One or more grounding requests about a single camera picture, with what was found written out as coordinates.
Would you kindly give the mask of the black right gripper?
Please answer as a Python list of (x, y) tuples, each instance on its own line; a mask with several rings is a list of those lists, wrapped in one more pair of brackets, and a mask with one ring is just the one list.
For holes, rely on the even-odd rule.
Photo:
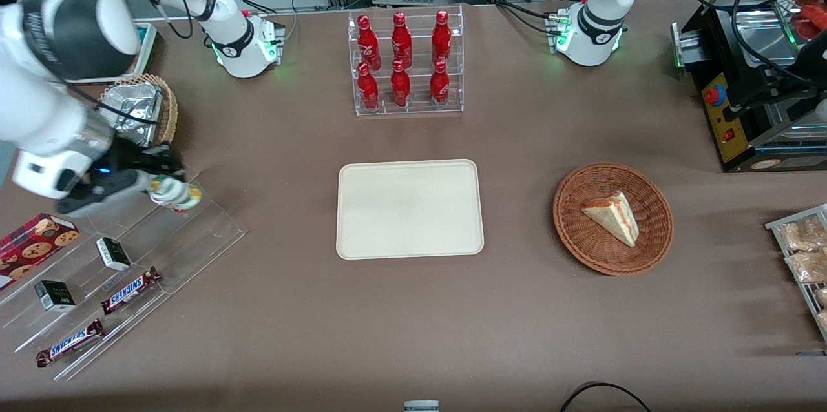
[(110, 151), (92, 162), (86, 176), (65, 198), (54, 202), (54, 212), (89, 216), (139, 194), (147, 194), (156, 176), (186, 182), (183, 162), (171, 144), (141, 148), (118, 140)]

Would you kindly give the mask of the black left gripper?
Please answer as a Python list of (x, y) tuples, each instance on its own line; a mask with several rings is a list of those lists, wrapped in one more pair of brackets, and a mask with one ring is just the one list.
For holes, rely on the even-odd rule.
[(722, 120), (726, 123), (746, 117), (748, 123), (770, 124), (766, 105), (812, 98), (819, 93), (818, 88), (798, 82), (793, 77), (780, 76), (777, 72), (753, 72), (750, 80), (753, 95), (749, 102), (738, 105), (727, 98), (722, 106)]

